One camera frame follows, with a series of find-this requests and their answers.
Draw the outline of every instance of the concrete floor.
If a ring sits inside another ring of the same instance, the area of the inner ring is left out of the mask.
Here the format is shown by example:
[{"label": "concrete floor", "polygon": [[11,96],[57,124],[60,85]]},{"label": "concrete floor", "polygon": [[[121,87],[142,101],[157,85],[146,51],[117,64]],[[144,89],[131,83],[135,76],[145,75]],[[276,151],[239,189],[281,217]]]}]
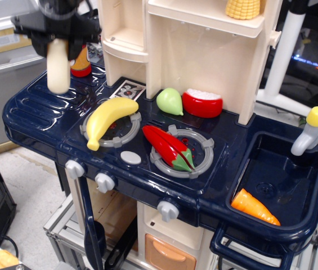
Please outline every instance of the concrete floor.
[{"label": "concrete floor", "polygon": [[[256,106],[256,113],[298,123],[296,116],[263,105]],[[17,203],[7,235],[17,243],[19,259],[32,270],[55,269],[59,261],[42,228],[65,199],[53,161],[19,147],[0,154],[0,172]],[[15,253],[9,242],[4,241],[2,248]]]}]

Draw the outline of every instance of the yellow corn cob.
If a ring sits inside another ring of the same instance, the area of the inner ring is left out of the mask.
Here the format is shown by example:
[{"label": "yellow corn cob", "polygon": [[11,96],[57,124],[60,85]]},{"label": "yellow corn cob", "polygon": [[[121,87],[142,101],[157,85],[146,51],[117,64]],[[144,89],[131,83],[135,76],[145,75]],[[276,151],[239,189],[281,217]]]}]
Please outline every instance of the yellow corn cob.
[{"label": "yellow corn cob", "polygon": [[229,0],[225,13],[239,20],[249,20],[260,13],[260,0]]}]

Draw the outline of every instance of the cardboard box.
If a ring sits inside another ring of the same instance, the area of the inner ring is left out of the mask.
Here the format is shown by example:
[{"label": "cardboard box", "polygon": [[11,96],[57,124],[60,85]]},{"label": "cardboard box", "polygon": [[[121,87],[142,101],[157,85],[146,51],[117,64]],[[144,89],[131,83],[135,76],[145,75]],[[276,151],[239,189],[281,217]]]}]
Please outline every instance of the cardboard box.
[{"label": "cardboard box", "polygon": [[13,28],[0,30],[0,52],[6,52],[31,45],[31,40],[23,35],[14,34]]}]

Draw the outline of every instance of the blue light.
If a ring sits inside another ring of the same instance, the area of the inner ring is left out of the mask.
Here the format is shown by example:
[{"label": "blue light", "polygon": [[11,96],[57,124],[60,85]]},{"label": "blue light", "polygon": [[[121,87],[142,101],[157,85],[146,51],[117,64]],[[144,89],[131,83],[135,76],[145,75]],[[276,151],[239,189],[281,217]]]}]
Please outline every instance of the blue light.
[{"label": "blue light", "polygon": [[302,63],[308,64],[308,65],[311,65],[311,66],[315,66],[318,68],[318,63],[311,62],[310,60],[306,60],[304,58],[301,58],[301,57],[299,57],[299,55],[293,55],[292,59],[294,59],[298,62],[302,62]]}]

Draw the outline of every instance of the sliced red pepper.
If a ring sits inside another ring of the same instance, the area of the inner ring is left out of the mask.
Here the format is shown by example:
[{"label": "sliced red pepper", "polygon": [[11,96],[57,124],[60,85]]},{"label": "sliced red pepper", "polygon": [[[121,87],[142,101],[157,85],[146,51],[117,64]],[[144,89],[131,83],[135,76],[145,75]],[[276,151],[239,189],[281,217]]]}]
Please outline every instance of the sliced red pepper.
[{"label": "sliced red pepper", "polygon": [[180,140],[152,125],[144,126],[142,131],[169,166],[176,170],[186,170],[188,172],[195,168],[190,149]]}]

